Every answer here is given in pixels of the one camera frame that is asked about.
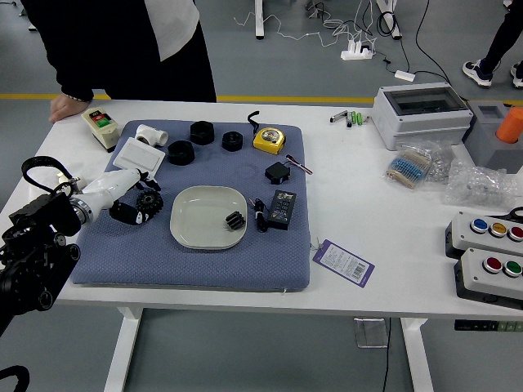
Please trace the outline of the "person's right hand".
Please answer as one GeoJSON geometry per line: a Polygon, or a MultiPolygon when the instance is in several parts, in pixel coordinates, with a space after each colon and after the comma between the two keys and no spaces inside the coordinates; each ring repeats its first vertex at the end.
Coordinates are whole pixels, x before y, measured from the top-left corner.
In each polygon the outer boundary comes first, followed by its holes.
{"type": "Polygon", "coordinates": [[[51,101],[49,122],[56,123],[64,118],[82,113],[90,101],[77,100],[66,94],[59,94],[51,101]]]}

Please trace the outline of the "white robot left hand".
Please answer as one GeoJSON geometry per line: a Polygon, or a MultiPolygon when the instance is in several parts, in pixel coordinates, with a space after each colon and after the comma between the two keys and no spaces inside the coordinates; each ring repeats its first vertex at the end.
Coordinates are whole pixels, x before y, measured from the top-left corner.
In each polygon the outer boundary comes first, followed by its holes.
{"type": "Polygon", "coordinates": [[[147,222],[163,208],[161,188],[149,173],[139,169],[121,169],[103,173],[70,202],[82,225],[93,223],[102,210],[127,225],[147,222]],[[119,199],[133,187],[141,192],[136,196],[135,206],[121,203],[119,199]]]}

